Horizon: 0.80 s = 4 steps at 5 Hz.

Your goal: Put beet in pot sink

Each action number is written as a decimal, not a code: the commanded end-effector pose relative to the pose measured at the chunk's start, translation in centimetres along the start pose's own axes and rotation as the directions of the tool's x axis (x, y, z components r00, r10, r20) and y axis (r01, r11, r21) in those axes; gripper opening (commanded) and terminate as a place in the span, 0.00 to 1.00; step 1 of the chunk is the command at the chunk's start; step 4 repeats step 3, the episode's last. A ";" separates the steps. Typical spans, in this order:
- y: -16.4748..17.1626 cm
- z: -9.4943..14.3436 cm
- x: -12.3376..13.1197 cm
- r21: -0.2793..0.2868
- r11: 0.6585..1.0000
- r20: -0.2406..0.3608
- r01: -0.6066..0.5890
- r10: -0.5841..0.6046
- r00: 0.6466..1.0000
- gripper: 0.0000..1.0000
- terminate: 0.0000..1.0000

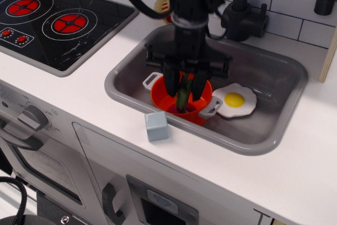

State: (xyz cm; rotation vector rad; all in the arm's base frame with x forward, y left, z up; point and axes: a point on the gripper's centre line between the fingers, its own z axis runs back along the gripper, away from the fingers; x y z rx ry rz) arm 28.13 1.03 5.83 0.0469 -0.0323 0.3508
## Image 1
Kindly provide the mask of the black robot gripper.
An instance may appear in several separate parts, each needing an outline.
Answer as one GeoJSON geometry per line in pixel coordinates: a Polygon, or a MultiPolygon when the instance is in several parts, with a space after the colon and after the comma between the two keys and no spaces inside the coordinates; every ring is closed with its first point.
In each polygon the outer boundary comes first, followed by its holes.
{"type": "Polygon", "coordinates": [[[174,21],[166,27],[173,33],[171,39],[157,38],[145,44],[145,64],[163,71],[166,91],[171,97],[178,91],[181,71],[194,73],[193,101],[201,98],[209,78],[229,76],[232,57],[208,45],[207,23],[207,20],[202,23],[174,21]]]}

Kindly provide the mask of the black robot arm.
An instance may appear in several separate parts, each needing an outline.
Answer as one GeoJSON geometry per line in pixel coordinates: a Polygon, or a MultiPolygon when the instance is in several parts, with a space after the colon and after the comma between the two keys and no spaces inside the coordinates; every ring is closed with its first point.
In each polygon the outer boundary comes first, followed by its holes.
{"type": "Polygon", "coordinates": [[[206,81],[213,75],[228,77],[231,57],[211,48],[206,42],[209,14],[224,0],[169,0],[167,13],[150,9],[141,0],[129,0],[140,12],[153,19],[171,16],[174,37],[171,41],[155,40],[145,45],[145,63],[158,66],[164,74],[167,93],[175,96],[180,73],[192,73],[193,100],[199,100],[206,81]]]}

